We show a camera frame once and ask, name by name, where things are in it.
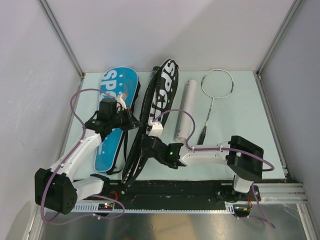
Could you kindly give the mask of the white racket black grip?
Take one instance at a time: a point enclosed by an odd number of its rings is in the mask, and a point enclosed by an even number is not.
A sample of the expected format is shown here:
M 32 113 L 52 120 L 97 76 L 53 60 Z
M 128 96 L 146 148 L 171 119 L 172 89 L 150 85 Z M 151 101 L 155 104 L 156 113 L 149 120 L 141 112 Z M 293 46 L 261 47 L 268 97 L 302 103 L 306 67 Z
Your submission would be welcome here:
M 202 92 L 210 98 L 210 105 L 204 126 L 198 137 L 198 145 L 202 145 L 205 141 L 207 125 L 211 116 L 214 101 L 225 99 L 232 94 L 234 90 L 234 79 L 232 75 L 224 69 L 211 69 L 202 77 L 200 88 Z

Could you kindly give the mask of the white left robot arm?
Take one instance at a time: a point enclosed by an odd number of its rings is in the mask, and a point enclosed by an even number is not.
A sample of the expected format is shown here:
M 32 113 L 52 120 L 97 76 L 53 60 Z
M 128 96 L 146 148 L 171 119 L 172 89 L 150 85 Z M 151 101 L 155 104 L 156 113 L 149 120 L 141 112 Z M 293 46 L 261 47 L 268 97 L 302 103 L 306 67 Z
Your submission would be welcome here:
M 99 109 L 84 124 L 84 131 L 72 148 L 50 168 L 40 168 L 35 173 L 35 202 L 42 211 L 50 209 L 67 215 L 79 200 L 93 195 L 104 200 L 110 196 L 107 177 L 92 174 L 79 181 L 74 178 L 91 152 L 115 129 L 129 131 L 142 126 L 126 105 L 125 97 L 121 93 L 115 98 L 103 98 Z

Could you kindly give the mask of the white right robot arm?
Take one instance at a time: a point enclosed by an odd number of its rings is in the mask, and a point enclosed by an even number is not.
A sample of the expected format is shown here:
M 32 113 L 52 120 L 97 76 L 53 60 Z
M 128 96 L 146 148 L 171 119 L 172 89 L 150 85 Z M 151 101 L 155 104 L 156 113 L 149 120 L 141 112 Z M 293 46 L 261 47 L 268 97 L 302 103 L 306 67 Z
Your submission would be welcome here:
M 215 146 L 191 148 L 183 143 L 165 144 L 156 136 L 144 136 L 140 148 L 143 158 L 154 158 L 171 169 L 197 164 L 228 166 L 234 172 L 231 194 L 238 201 L 249 195 L 254 182 L 262 179 L 263 148 L 238 135 Z

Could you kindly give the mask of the black sport racket cover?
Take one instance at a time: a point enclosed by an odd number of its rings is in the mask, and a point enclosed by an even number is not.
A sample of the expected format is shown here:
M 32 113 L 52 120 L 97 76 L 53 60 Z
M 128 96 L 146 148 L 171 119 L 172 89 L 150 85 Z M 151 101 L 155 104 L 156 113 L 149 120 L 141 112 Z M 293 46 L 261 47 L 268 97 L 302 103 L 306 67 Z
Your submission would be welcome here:
M 149 133 L 148 122 L 171 109 L 178 85 L 179 66 L 175 60 L 167 59 L 152 69 L 139 115 L 143 126 L 136 133 L 123 168 L 123 184 L 131 185 L 141 173 L 147 159 L 142 156 L 140 144 L 143 135 Z

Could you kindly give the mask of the blue sport racket cover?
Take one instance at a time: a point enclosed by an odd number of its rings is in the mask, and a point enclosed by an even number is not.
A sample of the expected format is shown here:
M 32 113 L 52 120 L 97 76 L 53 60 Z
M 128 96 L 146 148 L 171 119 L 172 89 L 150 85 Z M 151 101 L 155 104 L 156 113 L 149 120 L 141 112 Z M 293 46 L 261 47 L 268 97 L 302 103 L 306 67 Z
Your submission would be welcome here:
M 99 89 L 113 97 L 124 93 L 126 105 L 133 110 L 140 87 L 137 72 L 130 67 L 120 66 L 111 68 L 103 74 Z M 116 162 L 125 138 L 126 134 L 117 128 L 104 139 L 96 150 L 95 171 L 109 175 L 119 172 Z

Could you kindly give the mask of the white shuttlecock tube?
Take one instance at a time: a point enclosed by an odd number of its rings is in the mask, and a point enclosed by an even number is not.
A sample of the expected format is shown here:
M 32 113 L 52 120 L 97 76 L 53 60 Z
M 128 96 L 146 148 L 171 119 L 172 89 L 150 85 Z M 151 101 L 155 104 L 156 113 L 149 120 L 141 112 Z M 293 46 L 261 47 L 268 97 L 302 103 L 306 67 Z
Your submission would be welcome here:
M 196 102 L 196 94 L 197 94 L 198 82 L 195 79 L 190 79 L 185 84 L 184 91 L 182 94 L 180 109 L 183 112 L 179 112 L 175 140 L 178 143 L 185 143 L 192 127 L 192 120 L 190 117 L 184 113 L 187 112 L 190 115 L 193 114 L 194 105 Z

